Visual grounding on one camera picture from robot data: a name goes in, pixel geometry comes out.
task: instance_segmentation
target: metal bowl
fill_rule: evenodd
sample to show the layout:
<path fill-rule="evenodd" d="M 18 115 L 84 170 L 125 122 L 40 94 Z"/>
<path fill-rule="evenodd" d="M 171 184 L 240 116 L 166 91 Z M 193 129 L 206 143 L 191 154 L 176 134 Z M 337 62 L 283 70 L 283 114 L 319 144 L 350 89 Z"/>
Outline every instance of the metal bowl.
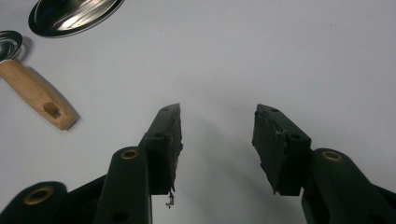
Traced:
<path fill-rule="evenodd" d="M 22 35 L 18 32 L 0 32 L 0 61 L 11 59 L 20 49 L 22 40 Z"/>
<path fill-rule="evenodd" d="M 37 35 L 61 37 L 85 31 L 105 20 L 123 0 L 40 0 L 29 16 Z"/>

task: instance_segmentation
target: white table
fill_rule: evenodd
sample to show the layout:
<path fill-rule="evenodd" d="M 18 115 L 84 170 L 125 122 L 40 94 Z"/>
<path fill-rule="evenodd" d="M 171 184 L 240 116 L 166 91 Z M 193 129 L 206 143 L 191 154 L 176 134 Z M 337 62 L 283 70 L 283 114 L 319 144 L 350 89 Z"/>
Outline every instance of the white table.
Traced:
<path fill-rule="evenodd" d="M 126 0 L 55 39 L 29 29 L 35 3 L 2 1 L 0 30 L 24 36 L 22 62 L 79 119 L 57 130 L 0 79 L 0 210 L 35 183 L 72 190 L 105 174 L 173 103 L 184 144 L 176 205 L 154 196 L 154 223 L 304 223 L 301 198 L 273 195 L 250 143 L 259 103 L 396 191 L 395 1 Z"/>

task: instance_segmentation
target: metal rim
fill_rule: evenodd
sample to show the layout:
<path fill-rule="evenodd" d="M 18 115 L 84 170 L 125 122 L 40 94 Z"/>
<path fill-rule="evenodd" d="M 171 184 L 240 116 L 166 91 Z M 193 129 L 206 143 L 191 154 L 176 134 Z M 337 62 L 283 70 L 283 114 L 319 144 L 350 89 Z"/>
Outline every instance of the metal rim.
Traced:
<path fill-rule="evenodd" d="M 322 156 L 329 161 L 335 161 L 335 162 L 344 161 L 343 157 L 339 153 L 334 151 L 324 151 L 322 152 Z"/>
<path fill-rule="evenodd" d="M 139 156 L 139 152 L 136 149 L 129 149 L 121 153 L 121 157 L 124 160 L 133 160 L 138 156 Z"/>
<path fill-rule="evenodd" d="M 35 189 L 24 197 L 23 202 L 27 205 L 35 205 L 46 201 L 53 193 L 52 186 L 44 186 Z"/>

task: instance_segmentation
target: metal spoon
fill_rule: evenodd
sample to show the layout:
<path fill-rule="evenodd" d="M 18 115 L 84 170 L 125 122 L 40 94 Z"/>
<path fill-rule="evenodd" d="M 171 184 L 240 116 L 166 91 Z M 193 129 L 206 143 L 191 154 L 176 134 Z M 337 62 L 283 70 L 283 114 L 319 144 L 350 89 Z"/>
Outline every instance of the metal spoon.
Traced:
<path fill-rule="evenodd" d="M 37 35 L 60 37 L 82 32 L 105 20 L 123 0 L 40 0 L 29 16 Z"/>
<path fill-rule="evenodd" d="M 22 36 L 15 31 L 0 32 L 0 76 L 38 114 L 60 130 L 76 122 L 73 110 L 50 85 L 11 58 L 18 52 Z"/>

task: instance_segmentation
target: black plastic part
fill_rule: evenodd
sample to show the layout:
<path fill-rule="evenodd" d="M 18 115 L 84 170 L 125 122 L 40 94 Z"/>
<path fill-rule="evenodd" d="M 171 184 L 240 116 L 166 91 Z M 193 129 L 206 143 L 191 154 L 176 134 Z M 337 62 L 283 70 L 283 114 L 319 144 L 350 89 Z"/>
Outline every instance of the black plastic part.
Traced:
<path fill-rule="evenodd" d="M 278 109 L 257 105 L 252 144 L 274 193 L 298 196 L 312 152 L 311 138 Z"/>
<path fill-rule="evenodd" d="M 318 206 L 320 210 L 326 209 L 329 220 L 318 214 L 319 209 L 306 210 L 305 207 L 304 211 L 313 213 L 305 212 L 308 223 L 396 223 L 396 213 L 391 205 L 345 154 L 327 148 L 315 150 L 309 173 L 317 188 L 305 188 L 304 197 L 308 195 L 305 198 L 311 203 L 311 208 Z"/>
<path fill-rule="evenodd" d="M 0 215 L 0 223 L 53 223 L 66 193 L 66 187 L 59 182 L 35 184 L 23 190 L 11 201 Z"/>
<path fill-rule="evenodd" d="M 396 213 L 396 194 L 387 189 L 383 189 L 379 186 L 375 186 L 375 187 L 381 193 L 384 199 L 388 202 L 388 204 L 392 206 L 393 210 Z"/>
<path fill-rule="evenodd" d="M 148 153 L 150 194 L 168 194 L 175 190 L 177 158 L 181 144 L 180 104 L 162 108 L 139 146 Z"/>
<path fill-rule="evenodd" d="M 145 149 L 126 147 L 114 153 L 93 223 L 151 223 Z"/>
<path fill-rule="evenodd" d="M 106 176 L 103 175 L 78 189 L 70 191 L 64 200 L 61 221 L 58 223 L 93 223 L 105 180 Z"/>

